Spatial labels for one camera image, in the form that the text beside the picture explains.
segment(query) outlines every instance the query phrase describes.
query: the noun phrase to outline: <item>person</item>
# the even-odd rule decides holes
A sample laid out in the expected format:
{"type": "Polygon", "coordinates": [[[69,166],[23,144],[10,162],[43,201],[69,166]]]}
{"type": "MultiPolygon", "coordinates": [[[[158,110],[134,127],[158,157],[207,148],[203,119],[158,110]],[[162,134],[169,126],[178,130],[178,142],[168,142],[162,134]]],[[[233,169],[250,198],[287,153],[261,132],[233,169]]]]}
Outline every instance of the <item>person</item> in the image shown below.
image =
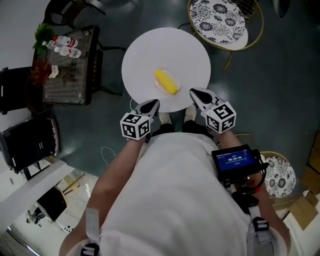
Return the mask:
{"type": "MultiPolygon", "coordinates": [[[[251,221],[216,178],[213,136],[195,122],[194,105],[185,111],[183,132],[168,113],[138,160],[145,139],[129,140],[97,180],[87,208],[99,213],[101,255],[247,255],[251,221]]],[[[240,146],[230,131],[215,135],[223,149],[240,146]]],[[[250,177],[254,187],[261,174],[250,177]]],[[[261,217],[276,237],[279,255],[290,251],[290,234],[275,213],[266,186],[254,194],[261,217]]],[[[80,255],[89,242],[86,213],[63,241],[59,255],[80,255]]]]}

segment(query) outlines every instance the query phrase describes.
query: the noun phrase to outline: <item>water bottle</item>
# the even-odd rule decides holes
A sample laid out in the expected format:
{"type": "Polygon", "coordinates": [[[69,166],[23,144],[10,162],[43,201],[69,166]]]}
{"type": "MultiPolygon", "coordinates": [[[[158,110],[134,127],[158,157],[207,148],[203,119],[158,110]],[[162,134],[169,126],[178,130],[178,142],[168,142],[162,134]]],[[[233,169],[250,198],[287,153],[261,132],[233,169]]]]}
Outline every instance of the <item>water bottle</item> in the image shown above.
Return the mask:
{"type": "Polygon", "coordinates": [[[56,53],[59,53],[61,56],[66,56],[70,58],[79,58],[81,55],[81,51],[76,48],[70,48],[67,46],[56,47],[54,48],[56,53]]]}
{"type": "Polygon", "coordinates": [[[50,40],[48,43],[46,41],[43,41],[42,45],[46,46],[49,50],[54,50],[58,46],[57,42],[53,40],[50,40]]]}
{"type": "Polygon", "coordinates": [[[68,47],[76,47],[78,45],[78,40],[72,39],[70,37],[64,35],[55,35],[53,37],[53,41],[57,42],[61,46],[68,46],[68,47]]]}

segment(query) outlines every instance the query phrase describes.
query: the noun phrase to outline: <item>white shirt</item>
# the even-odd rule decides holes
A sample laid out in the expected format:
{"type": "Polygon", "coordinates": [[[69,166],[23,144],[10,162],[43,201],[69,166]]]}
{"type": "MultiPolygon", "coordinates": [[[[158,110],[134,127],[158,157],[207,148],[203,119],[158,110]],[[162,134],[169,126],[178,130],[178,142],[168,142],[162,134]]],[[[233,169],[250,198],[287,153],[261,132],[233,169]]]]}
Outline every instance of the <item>white shirt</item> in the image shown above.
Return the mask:
{"type": "Polygon", "coordinates": [[[247,255],[250,217],[216,178],[217,149],[201,134],[152,138],[101,227],[101,254],[247,255]]]}

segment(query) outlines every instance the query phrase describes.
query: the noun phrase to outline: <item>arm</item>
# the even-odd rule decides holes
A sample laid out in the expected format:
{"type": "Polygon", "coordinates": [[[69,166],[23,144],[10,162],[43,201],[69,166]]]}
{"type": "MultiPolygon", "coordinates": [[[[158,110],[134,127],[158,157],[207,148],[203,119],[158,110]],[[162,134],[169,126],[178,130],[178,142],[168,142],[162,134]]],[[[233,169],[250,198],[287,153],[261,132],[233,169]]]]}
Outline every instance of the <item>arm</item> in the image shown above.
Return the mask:
{"type": "MultiPolygon", "coordinates": [[[[233,148],[242,145],[241,142],[230,130],[227,130],[222,134],[218,134],[217,137],[223,149],[233,148]]],[[[261,178],[261,172],[251,175],[250,180],[247,183],[248,187],[256,186],[261,181],[261,178]]],[[[287,226],[284,224],[284,222],[276,214],[272,206],[272,202],[269,197],[265,183],[263,183],[260,187],[260,191],[253,194],[253,196],[259,199],[258,206],[261,213],[261,217],[268,221],[269,225],[273,227],[282,236],[282,238],[285,241],[287,251],[289,253],[291,247],[291,238],[289,230],[287,226]]]]}
{"type": "MultiPolygon", "coordinates": [[[[134,171],[144,141],[145,138],[142,138],[139,141],[129,140],[122,151],[97,180],[87,203],[87,207],[99,210],[100,227],[104,223],[119,193],[134,171]]],[[[84,212],[78,225],[64,239],[59,255],[65,256],[78,242],[87,238],[86,212],[84,212]]]]}

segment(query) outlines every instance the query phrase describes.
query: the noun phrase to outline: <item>cardboard box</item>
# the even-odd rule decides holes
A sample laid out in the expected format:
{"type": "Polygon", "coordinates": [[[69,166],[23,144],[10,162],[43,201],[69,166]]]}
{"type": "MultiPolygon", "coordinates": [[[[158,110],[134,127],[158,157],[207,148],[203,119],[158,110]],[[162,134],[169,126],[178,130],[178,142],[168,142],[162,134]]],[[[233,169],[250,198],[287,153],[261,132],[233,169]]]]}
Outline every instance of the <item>cardboard box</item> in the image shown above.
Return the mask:
{"type": "Polygon", "coordinates": [[[315,208],[319,202],[318,198],[315,196],[314,193],[312,193],[311,191],[308,192],[308,194],[305,197],[310,204],[315,208]]]}
{"type": "Polygon", "coordinates": [[[320,132],[315,136],[308,164],[320,173],[320,132]]]}
{"type": "Polygon", "coordinates": [[[314,220],[318,212],[316,208],[302,195],[289,208],[302,230],[314,220]]]}
{"type": "Polygon", "coordinates": [[[302,179],[302,184],[315,195],[320,193],[320,173],[306,166],[302,179]]]}
{"type": "Polygon", "coordinates": [[[300,198],[300,195],[286,196],[282,198],[273,197],[271,198],[271,202],[272,202],[273,209],[275,211],[280,211],[283,209],[288,209],[299,198],[300,198]]]}

